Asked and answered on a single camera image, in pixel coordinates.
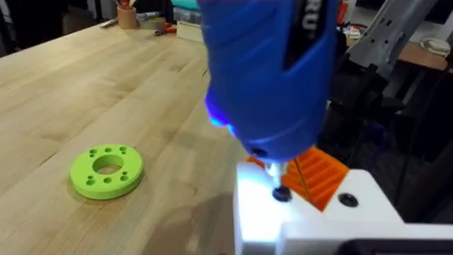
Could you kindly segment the left gripper white and orange finger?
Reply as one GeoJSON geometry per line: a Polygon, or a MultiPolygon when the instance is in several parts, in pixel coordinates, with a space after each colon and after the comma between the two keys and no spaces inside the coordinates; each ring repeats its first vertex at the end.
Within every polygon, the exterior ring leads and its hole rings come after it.
{"type": "Polygon", "coordinates": [[[288,202],[273,197],[273,179],[252,162],[236,166],[233,196],[234,253],[275,254],[282,226],[319,220],[321,212],[294,191],[288,202]]]}

